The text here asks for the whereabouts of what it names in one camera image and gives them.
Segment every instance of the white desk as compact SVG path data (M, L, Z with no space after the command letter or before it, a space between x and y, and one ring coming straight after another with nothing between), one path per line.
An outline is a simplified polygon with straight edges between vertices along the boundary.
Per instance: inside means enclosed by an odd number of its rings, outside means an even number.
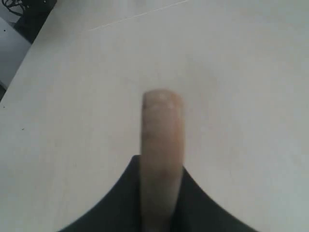
M197 183L257 230L308 232L309 4L256 2L59 1L0 103L0 230L90 209L139 153L142 93L168 87Z

